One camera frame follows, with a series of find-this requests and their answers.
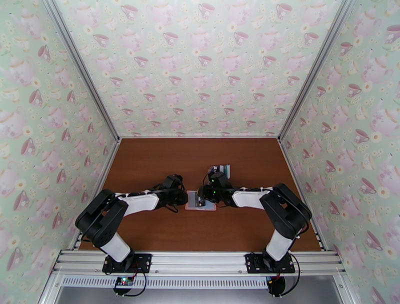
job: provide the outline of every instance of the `black mounting plate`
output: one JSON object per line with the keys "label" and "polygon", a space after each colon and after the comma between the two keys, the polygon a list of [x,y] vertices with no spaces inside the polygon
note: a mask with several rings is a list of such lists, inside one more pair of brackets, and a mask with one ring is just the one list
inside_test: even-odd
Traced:
{"label": "black mounting plate", "polygon": [[102,271],[105,274],[112,273],[135,273],[148,274],[150,272],[150,266],[152,264],[152,255],[149,253],[135,253],[133,255],[133,262],[126,270],[124,265],[116,262],[112,257],[107,255],[103,264]]}
{"label": "black mounting plate", "polygon": [[272,272],[267,270],[262,253],[250,253],[244,255],[248,274],[294,274],[295,266],[292,257],[286,254],[280,261],[279,266]]}

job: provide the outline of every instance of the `teapot pattern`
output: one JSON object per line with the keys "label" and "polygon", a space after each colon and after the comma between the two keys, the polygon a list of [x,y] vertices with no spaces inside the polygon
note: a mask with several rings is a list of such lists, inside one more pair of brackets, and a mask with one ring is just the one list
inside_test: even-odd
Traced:
{"label": "teapot pattern", "polygon": [[[96,4],[80,3],[71,18],[95,27]],[[34,303],[114,139],[42,3],[11,1],[0,20],[0,303]],[[120,68],[109,63],[105,72]]]}
{"label": "teapot pattern", "polygon": [[56,0],[115,128],[135,137],[276,136],[340,6],[282,1]]}
{"label": "teapot pattern", "polygon": [[359,2],[282,142],[359,302],[400,303],[400,2]]}

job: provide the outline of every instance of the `metal vent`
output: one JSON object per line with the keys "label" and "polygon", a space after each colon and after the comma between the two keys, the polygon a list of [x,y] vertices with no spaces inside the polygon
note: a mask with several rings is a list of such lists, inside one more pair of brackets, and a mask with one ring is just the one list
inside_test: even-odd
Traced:
{"label": "metal vent", "polygon": [[[96,275],[65,275],[65,287],[112,288],[116,276],[102,278]],[[143,276],[137,277],[133,288],[145,285]],[[265,277],[148,277],[148,289],[267,289]]]}

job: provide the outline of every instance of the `green wallpaper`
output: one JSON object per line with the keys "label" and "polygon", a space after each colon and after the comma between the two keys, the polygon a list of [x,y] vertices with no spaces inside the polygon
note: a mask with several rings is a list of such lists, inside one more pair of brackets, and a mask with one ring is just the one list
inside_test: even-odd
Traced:
{"label": "green wallpaper", "polygon": [[284,138],[362,303],[400,303],[399,38],[399,1],[358,1]]}
{"label": "green wallpaper", "polygon": [[56,0],[120,136],[276,136],[332,0]]}
{"label": "green wallpaper", "polygon": [[114,140],[39,1],[0,25],[0,303],[35,303]]}

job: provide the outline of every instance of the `wall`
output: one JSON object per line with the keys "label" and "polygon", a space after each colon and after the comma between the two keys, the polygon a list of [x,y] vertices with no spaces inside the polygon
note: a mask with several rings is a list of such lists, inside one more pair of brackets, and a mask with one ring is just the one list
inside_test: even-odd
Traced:
{"label": "wall", "polygon": [[362,303],[400,303],[399,9],[356,4],[284,138]]}
{"label": "wall", "polygon": [[340,1],[66,1],[120,136],[276,136]]}
{"label": "wall", "polygon": [[0,19],[0,303],[35,303],[114,140],[44,7]]}

